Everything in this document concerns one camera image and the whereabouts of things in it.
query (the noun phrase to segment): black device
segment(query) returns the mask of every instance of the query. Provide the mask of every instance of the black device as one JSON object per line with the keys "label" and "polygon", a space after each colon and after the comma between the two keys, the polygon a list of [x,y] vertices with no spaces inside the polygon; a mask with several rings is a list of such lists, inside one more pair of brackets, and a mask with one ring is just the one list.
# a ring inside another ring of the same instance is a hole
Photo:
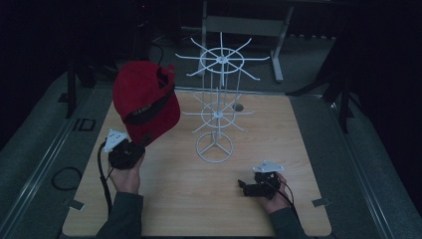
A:
{"label": "black device", "polygon": [[238,179],[239,186],[243,189],[245,196],[264,196],[271,200],[281,185],[280,178],[275,172],[255,172],[254,179],[257,182],[256,184],[246,184],[244,181]]}
{"label": "black device", "polygon": [[108,161],[113,168],[129,169],[134,167],[144,153],[145,146],[124,139],[108,153]]}

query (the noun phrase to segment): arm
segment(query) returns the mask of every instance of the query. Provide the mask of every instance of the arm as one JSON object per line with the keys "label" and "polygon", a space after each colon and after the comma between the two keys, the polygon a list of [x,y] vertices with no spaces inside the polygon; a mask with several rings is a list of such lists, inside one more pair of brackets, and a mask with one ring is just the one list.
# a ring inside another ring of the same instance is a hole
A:
{"label": "arm", "polygon": [[112,184],[117,191],[111,214],[97,234],[97,239],[140,238],[143,197],[138,195],[139,168],[144,155],[136,165],[127,170],[109,168]]}
{"label": "arm", "polygon": [[[282,180],[279,190],[287,196],[286,179],[279,173],[277,175]],[[258,201],[269,214],[277,238],[309,238],[293,213],[289,202],[280,193],[276,193],[272,200],[259,197]]]}

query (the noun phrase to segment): black cable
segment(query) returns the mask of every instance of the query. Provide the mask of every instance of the black cable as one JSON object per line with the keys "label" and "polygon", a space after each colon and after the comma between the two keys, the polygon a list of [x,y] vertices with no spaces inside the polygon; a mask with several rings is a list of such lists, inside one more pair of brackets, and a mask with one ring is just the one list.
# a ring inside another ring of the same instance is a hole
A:
{"label": "black cable", "polygon": [[101,158],[102,149],[105,145],[106,145],[106,142],[103,142],[100,145],[99,151],[98,151],[98,154],[97,154],[97,160],[98,160],[98,164],[99,164],[100,181],[102,182],[103,189],[105,190],[105,201],[106,201],[106,205],[107,205],[107,208],[108,208],[108,215],[110,215],[111,209],[112,209],[111,195],[109,193],[108,185],[106,184],[106,180],[107,180],[108,177],[105,178],[105,174],[103,172],[103,167],[102,167],[102,158]]}
{"label": "black cable", "polygon": [[299,219],[299,215],[298,215],[298,211],[296,210],[296,206],[295,206],[295,198],[293,197],[293,193],[292,190],[290,189],[290,187],[284,183],[283,181],[281,181],[281,183],[285,184],[286,187],[289,189],[289,191],[291,192],[292,195],[292,201],[289,199],[288,196],[286,196],[282,191],[280,191],[279,188],[274,187],[271,183],[269,183],[266,180],[262,180],[264,183],[266,183],[267,185],[269,185],[271,188],[273,188],[274,190],[276,190],[280,195],[282,195],[289,203],[290,207],[292,208],[293,213],[295,214],[296,218],[298,219],[299,224],[301,224],[301,220]]}
{"label": "black cable", "polygon": [[108,175],[105,178],[105,181],[108,180],[109,176],[111,175],[112,171],[114,170],[114,167],[111,168],[111,170],[109,171]]}
{"label": "black cable", "polygon": [[156,43],[150,42],[150,44],[151,44],[152,47],[156,47],[156,48],[158,48],[160,50],[161,56],[160,56],[160,58],[159,58],[159,60],[157,62],[157,65],[161,65],[162,58],[164,57],[164,50],[162,49],[162,47],[160,47]]}
{"label": "black cable", "polygon": [[68,166],[68,167],[64,167],[64,168],[62,168],[62,169],[60,169],[59,171],[57,171],[54,175],[53,175],[53,178],[52,178],[52,185],[56,188],[56,189],[58,189],[58,190],[61,190],[61,191],[71,191],[71,190],[76,190],[76,189],[78,189],[78,187],[77,186],[74,186],[74,187],[61,187],[61,186],[59,186],[57,183],[56,183],[56,177],[60,174],[60,173],[62,173],[63,171],[65,171],[65,170],[73,170],[73,171],[75,171],[77,174],[78,174],[78,177],[79,177],[79,181],[81,181],[81,179],[82,179],[82,173],[77,169],[77,168],[75,168],[75,167],[71,167],[71,166]]}

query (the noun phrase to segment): cable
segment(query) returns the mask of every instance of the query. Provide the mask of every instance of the cable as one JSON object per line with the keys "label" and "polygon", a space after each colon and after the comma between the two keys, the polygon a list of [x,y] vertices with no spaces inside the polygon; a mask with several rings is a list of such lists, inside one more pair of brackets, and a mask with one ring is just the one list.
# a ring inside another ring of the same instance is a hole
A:
{"label": "cable", "polygon": [[129,56],[129,61],[131,61],[134,57],[134,53],[136,51],[136,33],[137,33],[137,28],[133,29],[133,45],[132,45],[132,50]]}
{"label": "cable", "polygon": [[299,219],[299,215],[298,215],[298,211],[296,210],[296,207],[295,207],[295,204],[294,204],[294,202],[295,202],[295,198],[293,197],[293,193],[292,193],[292,190],[290,189],[290,187],[286,184],[286,183],[284,183],[283,181],[281,181],[281,183],[283,183],[283,184],[285,184],[286,185],[286,187],[289,189],[289,191],[291,192],[291,195],[292,195],[292,201],[289,199],[289,197],[287,196],[287,195],[285,195],[282,191],[280,191],[280,189],[278,189],[278,188],[276,188],[276,187],[274,187],[273,185],[271,185],[271,183],[269,183],[268,181],[266,181],[266,180],[262,180],[264,183],[266,183],[267,185],[269,185],[271,188],[273,188],[274,190],[276,190],[280,195],[282,195],[287,201],[288,201],[288,203],[289,203],[289,205],[290,205],[290,207],[292,208],[292,211],[293,211],[293,213],[295,214],[295,216],[296,216],[296,218],[298,219],[298,222],[299,222],[299,224],[301,224],[301,220]]}
{"label": "cable", "polygon": [[153,39],[151,43],[159,44],[161,46],[173,46],[175,44],[174,41],[166,37],[167,37],[166,35],[161,35]]}
{"label": "cable", "polygon": [[111,175],[112,171],[114,170],[114,167],[109,171],[108,175],[106,176],[105,180],[108,180],[109,176]]}
{"label": "cable", "polygon": [[102,159],[101,159],[102,149],[105,145],[106,145],[106,142],[103,142],[100,145],[99,151],[98,151],[98,154],[97,154],[97,160],[98,160],[98,164],[99,164],[100,181],[102,182],[103,189],[105,190],[105,201],[106,201],[106,205],[107,205],[107,208],[108,208],[108,215],[110,215],[111,209],[112,209],[112,203],[111,203],[111,195],[109,193],[108,185],[106,184],[108,176],[107,176],[107,178],[105,178],[105,175],[104,175],[104,172],[103,172],[103,167],[102,167]]}
{"label": "cable", "polygon": [[74,186],[74,187],[61,187],[61,186],[59,186],[57,183],[56,183],[56,177],[60,174],[60,173],[62,173],[63,171],[65,171],[65,170],[73,170],[73,171],[75,171],[77,174],[78,174],[78,177],[79,177],[79,181],[81,181],[81,179],[82,179],[82,173],[77,169],[77,168],[75,168],[75,167],[71,167],[71,166],[68,166],[68,167],[64,167],[64,168],[62,168],[62,169],[60,169],[59,171],[57,171],[54,175],[53,175],[53,178],[52,178],[52,185],[56,188],[56,189],[58,189],[58,190],[61,190],[61,191],[71,191],[71,190],[76,190],[76,189],[78,189],[78,187],[77,186]]}
{"label": "cable", "polygon": [[151,44],[152,47],[156,47],[156,48],[158,48],[160,50],[161,56],[159,57],[157,64],[158,65],[161,65],[162,58],[164,57],[164,50],[162,49],[162,47],[160,47],[156,43],[151,42],[150,44]]}

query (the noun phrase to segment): red cap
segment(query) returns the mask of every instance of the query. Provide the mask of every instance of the red cap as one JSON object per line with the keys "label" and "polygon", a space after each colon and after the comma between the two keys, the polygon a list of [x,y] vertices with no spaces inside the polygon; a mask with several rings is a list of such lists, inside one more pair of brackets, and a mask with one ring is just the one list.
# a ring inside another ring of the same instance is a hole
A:
{"label": "red cap", "polygon": [[136,144],[149,145],[180,119],[173,66],[165,69],[148,61],[125,64],[115,79],[112,99]]}

